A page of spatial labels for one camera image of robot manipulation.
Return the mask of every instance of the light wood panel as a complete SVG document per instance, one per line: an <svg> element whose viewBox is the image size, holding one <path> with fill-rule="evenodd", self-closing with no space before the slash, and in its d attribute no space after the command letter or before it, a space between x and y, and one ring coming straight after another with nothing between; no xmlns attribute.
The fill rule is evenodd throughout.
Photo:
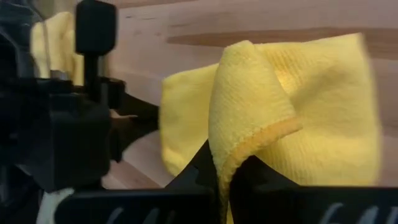
<svg viewBox="0 0 398 224"><path fill-rule="evenodd" d="M381 184L398 185L398 166L393 159L398 156L397 1L170 0L157 5L151 0L115 1L119 7L130 7L119 12L118 46L111 56L112 76L127 81L130 94L155 104L160 103L163 78L216 63L223 47L240 40L307 41L363 32L373 58L381 118L386 127ZM135 147L132 153L125 154L125 159L131 164L140 162L140 170L152 169L154 175L151 165L144 166L144 159L129 159L142 157L146 151L147 148ZM157 169L164 175L162 166Z"/></svg>

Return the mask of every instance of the blurry yellow cloth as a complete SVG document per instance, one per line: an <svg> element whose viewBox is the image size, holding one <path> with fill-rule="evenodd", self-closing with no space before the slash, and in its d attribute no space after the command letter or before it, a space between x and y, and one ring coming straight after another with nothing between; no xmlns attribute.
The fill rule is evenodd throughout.
<svg viewBox="0 0 398 224"><path fill-rule="evenodd" d="M45 45L48 37L48 53ZM43 23L36 23L30 33L30 52L39 68L40 78L50 78L51 70L68 73L74 85L83 85L83 56L75 52L75 18L70 12L60 12Z"/></svg>
<svg viewBox="0 0 398 224"><path fill-rule="evenodd" d="M381 158L375 96L361 34L243 41L219 64L164 80L163 160L178 175L208 139L223 211L251 155L301 185L372 185Z"/></svg>

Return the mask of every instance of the dark wood stripe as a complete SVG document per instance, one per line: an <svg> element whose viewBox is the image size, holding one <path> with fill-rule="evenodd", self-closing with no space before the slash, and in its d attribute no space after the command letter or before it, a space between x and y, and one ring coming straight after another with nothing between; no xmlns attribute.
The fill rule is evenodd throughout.
<svg viewBox="0 0 398 224"><path fill-rule="evenodd" d="M180 2L190 2L197 0L102 0L105 2L112 3L118 8L129 8L129 7L142 7L142 6L155 6L160 4L173 4Z"/></svg>
<svg viewBox="0 0 398 224"><path fill-rule="evenodd" d="M337 35L352 34L355 32L362 32L365 34L366 43L372 57L398 59L398 29L387 28L322 27L299 30L240 31L219 34L181 35L169 37L167 42L170 44L226 47L241 40L250 40L255 44L268 42L302 42Z"/></svg>

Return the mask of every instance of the microfiber towel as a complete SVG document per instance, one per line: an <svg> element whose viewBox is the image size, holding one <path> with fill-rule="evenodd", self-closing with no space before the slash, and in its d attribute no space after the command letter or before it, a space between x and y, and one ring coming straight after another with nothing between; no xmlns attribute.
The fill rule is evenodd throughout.
<svg viewBox="0 0 398 224"><path fill-rule="evenodd" d="M232 176L251 155L300 185L373 185L379 174L381 129L361 34L231 45L219 64L163 81L159 125L174 175L208 139L222 219Z"/></svg>
<svg viewBox="0 0 398 224"><path fill-rule="evenodd" d="M40 78L50 78L51 70L68 74L74 85L83 85L83 56L75 52L75 16L60 12L36 23L30 32L30 52Z"/></svg>

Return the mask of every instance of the wooden board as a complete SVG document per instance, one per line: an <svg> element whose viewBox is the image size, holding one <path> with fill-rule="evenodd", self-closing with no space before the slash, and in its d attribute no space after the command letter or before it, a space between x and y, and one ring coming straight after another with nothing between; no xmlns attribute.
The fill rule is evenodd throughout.
<svg viewBox="0 0 398 224"><path fill-rule="evenodd" d="M385 127L381 183L398 185L398 1L109 1L120 8L111 74L127 81L130 94L155 104L160 102L163 78L216 63L223 47L240 40L306 41L364 33ZM138 148L126 159L146 153ZM141 170L150 166L141 166Z"/></svg>

